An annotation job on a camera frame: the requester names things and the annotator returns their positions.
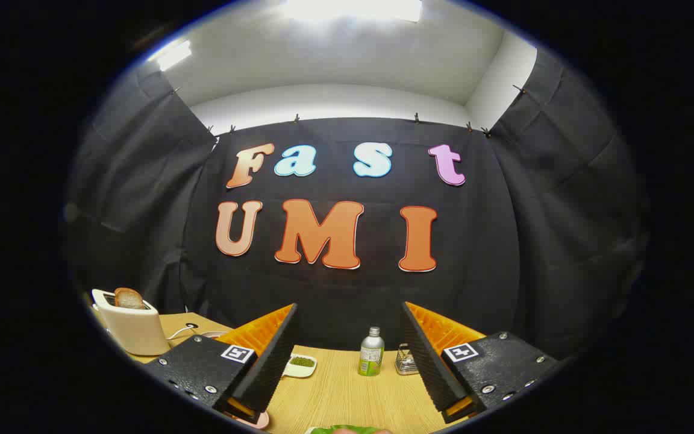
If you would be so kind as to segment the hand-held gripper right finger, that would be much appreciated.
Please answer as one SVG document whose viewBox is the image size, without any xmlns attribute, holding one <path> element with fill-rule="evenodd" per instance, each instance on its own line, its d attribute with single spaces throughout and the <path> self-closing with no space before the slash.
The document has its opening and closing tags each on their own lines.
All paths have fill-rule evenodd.
<svg viewBox="0 0 694 434">
<path fill-rule="evenodd" d="M 558 365 L 514 333 L 485 335 L 411 302 L 402 304 L 402 312 L 403 343 L 446 423 L 523 395 Z"/>
</svg>

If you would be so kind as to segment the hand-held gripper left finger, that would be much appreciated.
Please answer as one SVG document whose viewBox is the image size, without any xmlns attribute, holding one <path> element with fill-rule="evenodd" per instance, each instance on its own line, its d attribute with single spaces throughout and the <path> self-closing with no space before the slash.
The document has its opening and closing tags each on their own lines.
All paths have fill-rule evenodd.
<svg viewBox="0 0 694 434">
<path fill-rule="evenodd" d="M 298 337 L 291 303 L 218 338 L 198 335 L 143 364 L 152 379 L 215 412 L 256 423 L 278 387 Z"/>
</svg>

